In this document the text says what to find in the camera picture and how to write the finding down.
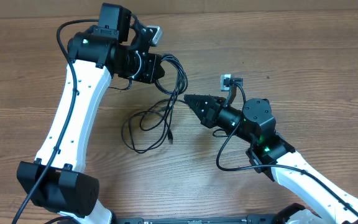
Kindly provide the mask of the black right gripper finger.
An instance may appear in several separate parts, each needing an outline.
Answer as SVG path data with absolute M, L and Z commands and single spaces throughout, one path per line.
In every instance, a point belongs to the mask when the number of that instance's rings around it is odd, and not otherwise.
M 211 95 L 184 95 L 184 101 L 188 106 L 216 105 L 218 98 Z
M 191 102 L 190 108 L 193 110 L 201 123 L 213 123 L 213 104 L 208 102 Z

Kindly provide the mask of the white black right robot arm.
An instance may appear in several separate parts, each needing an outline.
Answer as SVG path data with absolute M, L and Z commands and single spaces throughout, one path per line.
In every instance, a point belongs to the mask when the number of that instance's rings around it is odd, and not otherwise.
M 358 198 L 321 175 L 277 132 L 268 100 L 246 100 L 240 110 L 218 96 L 185 95 L 184 100 L 203 126 L 247 141 L 250 168 L 292 191 L 324 222 L 358 223 Z

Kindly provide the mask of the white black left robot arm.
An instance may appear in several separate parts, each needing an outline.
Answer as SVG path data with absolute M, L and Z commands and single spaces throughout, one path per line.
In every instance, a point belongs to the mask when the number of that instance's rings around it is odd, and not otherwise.
M 162 56 L 149 51 L 161 36 L 158 26 L 145 26 L 130 10 L 104 3 L 99 18 L 61 46 L 68 65 L 56 115 L 34 161 L 17 169 L 26 202 L 70 223 L 114 222 L 99 201 L 98 179 L 85 174 L 90 132 L 113 76 L 143 83 L 163 77 Z

